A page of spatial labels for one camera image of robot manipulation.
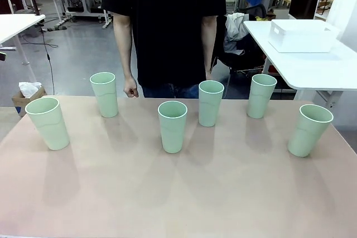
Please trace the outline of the person's right hand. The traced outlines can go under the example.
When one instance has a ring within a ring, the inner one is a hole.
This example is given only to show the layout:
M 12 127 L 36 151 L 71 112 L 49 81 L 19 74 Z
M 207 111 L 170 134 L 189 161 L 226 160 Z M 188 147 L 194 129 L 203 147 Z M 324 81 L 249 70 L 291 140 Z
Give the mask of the person's right hand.
M 125 77 L 123 91 L 129 98 L 138 98 L 139 97 L 137 83 L 132 76 Z

